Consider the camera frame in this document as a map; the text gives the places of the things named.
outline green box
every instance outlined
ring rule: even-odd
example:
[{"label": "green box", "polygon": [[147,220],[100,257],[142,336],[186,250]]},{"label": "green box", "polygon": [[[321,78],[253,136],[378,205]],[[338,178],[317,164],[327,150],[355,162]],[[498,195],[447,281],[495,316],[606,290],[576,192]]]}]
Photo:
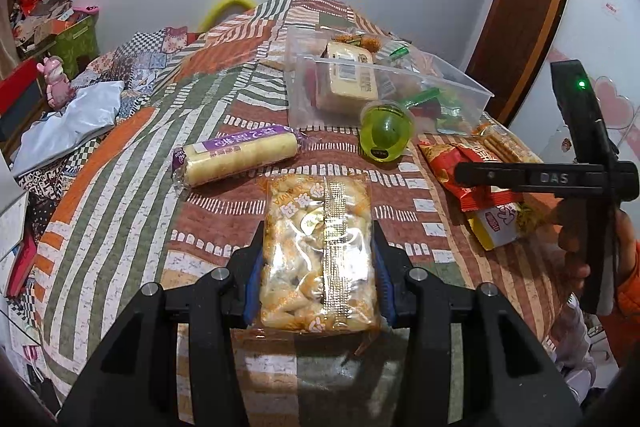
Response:
[{"label": "green box", "polygon": [[49,53],[62,58],[63,70],[69,80],[78,76],[99,55],[95,17],[89,16],[60,33]]}]

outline striped bedspread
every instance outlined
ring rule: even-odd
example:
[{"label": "striped bedspread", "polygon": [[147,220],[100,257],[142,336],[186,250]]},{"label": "striped bedspread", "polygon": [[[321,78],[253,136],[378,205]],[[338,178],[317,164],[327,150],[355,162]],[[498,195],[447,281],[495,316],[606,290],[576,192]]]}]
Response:
[{"label": "striped bedspread", "polygon": [[[194,191],[172,184],[173,148],[287,122],[287,28],[342,22],[381,33],[330,0],[270,0],[210,30],[159,75],[147,107],[116,127],[78,172],[38,247],[36,310],[54,385],[65,396],[102,336],[145,282],[194,282],[247,245],[264,212],[260,181],[281,172],[355,174],[371,181],[389,242],[450,283],[493,280],[542,340],[565,299],[554,256],[535,239],[484,252],[414,144],[397,166],[358,156],[356,130],[315,128],[312,150]],[[178,340],[181,418],[192,419],[188,328]],[[385,333],[362,357],[357,335],[327,341],[236,333],[236,366],[252,425],[389,425],[405,333]]]}]

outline yellow snack package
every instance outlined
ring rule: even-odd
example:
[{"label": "yellow snack package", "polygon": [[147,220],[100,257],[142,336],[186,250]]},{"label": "yellow snack package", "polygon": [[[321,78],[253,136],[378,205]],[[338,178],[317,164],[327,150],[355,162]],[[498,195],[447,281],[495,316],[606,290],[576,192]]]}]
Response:
[{"label": "yellow snack package", "polygon": [[526,203],[507,203],[465,212],[471,230],[485,250],[493,250],[529,235],[543,217]]},{"label": "yellow snack package", "polygon": [[306,333],[362,331],[380,320],[363,176],[270,179],[260,321]]}]

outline metal screw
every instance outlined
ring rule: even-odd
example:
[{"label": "metal screw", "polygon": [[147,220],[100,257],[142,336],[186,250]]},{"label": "metal screw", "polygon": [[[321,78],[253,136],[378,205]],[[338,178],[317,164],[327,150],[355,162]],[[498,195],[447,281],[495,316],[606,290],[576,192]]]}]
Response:
[{"label": "metal screw", "polygon": [[424,281],[429,276],[429,272],[424,268],[412,268],[409,270],[409,277],[414,281]]},{"label": "metal screw", "polygon": [[140,288],[140,291],[142,291],[142,295],[146,295],[147,297],[150,297],[151,295],[155,294],[159,289],[160,289],[160,285],[157,282],[148,282],[145,285],[143,285],[142,288]]},{"label": "metal screw", "polygon": [[480,285],[480,291],[487,297],[495,297],[496,295],[498,295],[498,286],[496,286],[492,282],[483,282]]},{"label": "metal screw", "polygon": [[223,281],[225,280],[227,277],[229,277],[229,270],[223,267],[220,268],[216,268],[215,270],[213,270],[211,272],[211,276],[213,277],[213,279],[215,279],[216,281]]}]

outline green jelly cup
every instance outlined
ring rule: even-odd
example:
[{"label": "green jelly cup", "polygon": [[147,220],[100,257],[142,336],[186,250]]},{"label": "green jelly cup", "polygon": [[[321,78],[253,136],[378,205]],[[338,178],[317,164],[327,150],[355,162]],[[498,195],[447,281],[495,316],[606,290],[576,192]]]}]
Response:
[{"label": "green jelly cup", "polygon": [[414,116],[392,100],[369,102],[360,112],[360,146],[376,162],[392,162],[402,155],[414,135]]}]

